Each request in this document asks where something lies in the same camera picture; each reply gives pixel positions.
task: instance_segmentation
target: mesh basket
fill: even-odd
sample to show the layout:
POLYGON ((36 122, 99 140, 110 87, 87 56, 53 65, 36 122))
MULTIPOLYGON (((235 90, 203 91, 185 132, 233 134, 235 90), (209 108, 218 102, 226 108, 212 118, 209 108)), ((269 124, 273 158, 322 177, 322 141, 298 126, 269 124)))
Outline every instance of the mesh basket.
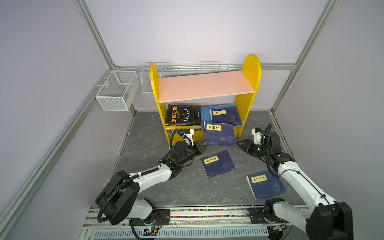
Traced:
MULTIPOLYGON (((180 62, 155 63, 160 78, 178 77, 206 73, 220 73, 229 71, 229 62, 180 62)), ((144 94, 153 94, 149 63, 142 63, 141 91, 144 94)))
POLYGON ((135 71, 113 70, 96 94, 96 99, 104 110, 129 111, 138 87, 135 71))

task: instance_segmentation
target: gray marble tabletop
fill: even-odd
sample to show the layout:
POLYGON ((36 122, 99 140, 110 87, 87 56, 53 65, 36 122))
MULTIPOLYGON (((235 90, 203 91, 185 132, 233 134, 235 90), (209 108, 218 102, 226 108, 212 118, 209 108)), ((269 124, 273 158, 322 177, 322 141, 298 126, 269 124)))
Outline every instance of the gray marble tabletop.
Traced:
MULTIPOLYGON (((252 139, 251 129, 263 129, 272 122, 266 111, 250 112, 241 137, 252 139)), ((156 166, 167 153, 168 142, 160 121, 159 113, 138 112, 123 149, 117 171, 139 172, 156 166)), ((264 205, 265 199, 256 201, 246 181, 249 174, 268 170, 265 163, 249 156, 239 147, 210 146, 203 155, 195 157, 191 166, 184 167, 174 179, 161 182, 144 190, 138 198, 148 198, 156 206, 175 205, 264 205), (227 150, 236 167, 222 175, 207 178, 201 158, 227 150)), ((278 195, 290 204, 304 204, 304 201, 282 179, 285 194, 278 195)))

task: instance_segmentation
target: bookshelf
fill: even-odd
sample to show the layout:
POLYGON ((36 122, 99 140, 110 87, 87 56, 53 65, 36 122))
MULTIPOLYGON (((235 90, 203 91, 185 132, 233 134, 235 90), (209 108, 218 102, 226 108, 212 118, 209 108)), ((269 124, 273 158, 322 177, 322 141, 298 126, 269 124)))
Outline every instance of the bookshelf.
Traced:
MULTIPOLYGON (((240 137, 260 84, 261 67, 259 58, 250 54, 244 60, 241 71, 159 78, 156 65, 151 62, 149 74, 165 136, 169 142, 171 135, 167 134, 165 125, 167 102, 229 95, 236 95, 234 105, 237 107, 243 126, 235 127, 235 136, 240 137)), ((204 131, 196 131, 194 141, 203 139, 204 131)), ((173 144, 182 140, 176 134, 173 144)))

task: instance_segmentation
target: pink shelf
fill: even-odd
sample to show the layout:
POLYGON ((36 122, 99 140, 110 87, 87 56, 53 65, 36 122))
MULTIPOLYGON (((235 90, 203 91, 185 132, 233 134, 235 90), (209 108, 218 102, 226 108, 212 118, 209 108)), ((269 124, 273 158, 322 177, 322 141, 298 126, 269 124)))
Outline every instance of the pink shelf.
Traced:
POLYGON ((242 71, 160 78, 159 103, 254 93, 242 71))

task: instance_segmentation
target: white wall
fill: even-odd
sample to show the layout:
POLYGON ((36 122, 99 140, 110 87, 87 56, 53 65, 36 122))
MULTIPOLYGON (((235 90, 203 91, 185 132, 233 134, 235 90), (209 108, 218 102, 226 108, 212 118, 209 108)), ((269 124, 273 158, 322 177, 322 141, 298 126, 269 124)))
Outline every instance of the white wall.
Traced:
POLYGON ((117 65, 296 62, 326 0, 87 0, 117 65))
POLYGON ((129 112, 104 111, 96 103, 9 240, 77 239, 108 182, 130 119, 129 112))
POLYGON ((106 71, 71 0, 0 3, 0 215, 106 71))
MULTIPOLYGON (((252 110, 271 109, 282 86, 289 76, 289 70, 264 70, 260 85, 252 104, 252 110)), ((201 106, 231 104, 235 101, 235 96, 205 98, 197 100, 179 101, 178 104, 196 104, 201 106)), ((138 111, 158 111, 153 95, 145 95, 139 89, 133 100, 133 105, 138 111)))
POLYGON ((382 239, 384 2, 341 1, 277 110, 305 172, 382 239))

